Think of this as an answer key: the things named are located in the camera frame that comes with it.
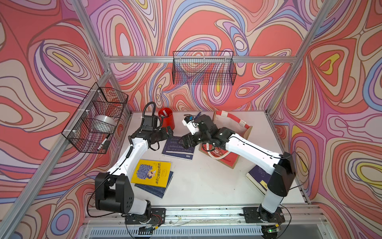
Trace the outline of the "dark blue book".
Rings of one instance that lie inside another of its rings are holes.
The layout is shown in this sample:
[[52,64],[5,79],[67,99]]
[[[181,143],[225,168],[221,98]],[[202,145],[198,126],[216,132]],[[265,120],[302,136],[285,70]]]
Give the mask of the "dark blue book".
[[195,148],[194,147],[190,147],[187,149],[183,148],[179,143],[180,139],[181,138],[177,136],[167,139],[163,147],[162,154],[165,156],[174,157],[177,159],[192,161]]

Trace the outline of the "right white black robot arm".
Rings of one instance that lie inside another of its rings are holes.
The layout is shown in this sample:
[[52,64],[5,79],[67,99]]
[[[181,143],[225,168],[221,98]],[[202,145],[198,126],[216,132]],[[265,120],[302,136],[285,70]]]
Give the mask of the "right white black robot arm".
[[181,138],[183,148],[188,149],[199,144],[212,145],[214,148],[235,153],[268,173],[271,177],[259,212],[269,215],[276,212],[288,195],[296,176],[294,160],[290,153],[278,154],[266,150],[227,127],[218,128],[207,115],[186,116],[182,123],[190,131]]

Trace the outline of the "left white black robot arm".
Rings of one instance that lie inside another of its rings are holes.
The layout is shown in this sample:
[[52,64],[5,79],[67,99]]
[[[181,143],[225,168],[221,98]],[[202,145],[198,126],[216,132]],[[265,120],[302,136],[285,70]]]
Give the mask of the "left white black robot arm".
[[156,151],[152,145],[173,137],[173,130],[163,127],[163,118],[155,115],[156,104],[149,102],[142,112],[138,129],[128,137],[129,147],[106,173],[99,173],[95,179],[95,208],[101,211],[121,214],[147,215],[151,203],[134,196],[130,180],[135,167],[148,150]]

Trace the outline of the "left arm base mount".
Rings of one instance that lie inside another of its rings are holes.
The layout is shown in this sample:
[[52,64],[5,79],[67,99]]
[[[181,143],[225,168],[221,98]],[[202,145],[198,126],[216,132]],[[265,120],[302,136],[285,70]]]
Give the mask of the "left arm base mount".
[[165,208],[148,208],[143,215],[129,214],[125,216],[127,225],[151,225],[161,226],[165,223]]

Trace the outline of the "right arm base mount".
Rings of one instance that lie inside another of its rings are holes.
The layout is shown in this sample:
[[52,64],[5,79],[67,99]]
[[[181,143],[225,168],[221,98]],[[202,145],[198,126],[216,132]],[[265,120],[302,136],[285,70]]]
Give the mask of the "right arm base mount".
[[262,206],[244,207],[243,217],[246,223],[282,224],[286,221],[280,207],[278,207],[274,213],[269,213],[263,209]]

